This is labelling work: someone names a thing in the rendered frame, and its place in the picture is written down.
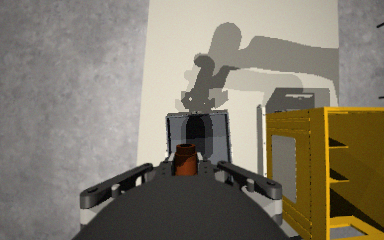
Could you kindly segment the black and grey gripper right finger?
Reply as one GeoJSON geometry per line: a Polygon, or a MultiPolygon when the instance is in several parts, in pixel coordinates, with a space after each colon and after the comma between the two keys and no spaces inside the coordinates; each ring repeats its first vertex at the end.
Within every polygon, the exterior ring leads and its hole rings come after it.
{"type": "Polygon", "coordinates": [[[282,185],[274,180],[221,160],[211,164],[206,156],[197,153],[197,176],[223,181],[234,186],[255,200],[261,207],[282,225],[282,185]],[[229,174],[233,182],[229,181],[229,174]]]}

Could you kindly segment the brown bottle with green base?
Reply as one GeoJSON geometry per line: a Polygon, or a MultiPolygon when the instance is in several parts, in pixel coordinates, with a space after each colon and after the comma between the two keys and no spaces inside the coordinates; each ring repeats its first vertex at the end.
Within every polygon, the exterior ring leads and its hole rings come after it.
{"type": "Polygon", "coordinates": [[[175,176],[197,175],[197,152],[194,144],[176,145],[175,176]]]}

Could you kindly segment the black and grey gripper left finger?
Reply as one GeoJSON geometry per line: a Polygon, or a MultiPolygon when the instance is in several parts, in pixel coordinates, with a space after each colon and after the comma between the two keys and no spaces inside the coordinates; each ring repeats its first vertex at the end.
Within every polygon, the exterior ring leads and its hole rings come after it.
{"type": "Polygon", "coordinates": [[[175,176],[175,153],[166,157],[159,166],[153,167],[152,163],[145,163],[82,191],[80,193],[80,230],[118,195],[135,187],[136,180],[140,176],[141,184],[152,178],[175,176]]]}

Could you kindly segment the yellow crate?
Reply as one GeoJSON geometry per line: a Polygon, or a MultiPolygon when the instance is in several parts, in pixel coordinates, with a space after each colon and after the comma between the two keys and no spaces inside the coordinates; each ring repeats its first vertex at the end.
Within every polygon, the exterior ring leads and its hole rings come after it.
{"type": "Polygon", "coordinates": [[[330,228],[345,226],[364,236],[332,240],[384,240],[384,107],[265,116],[267,178],[282,185],[282,218],[305,240],[330,240],[330,228]]]}

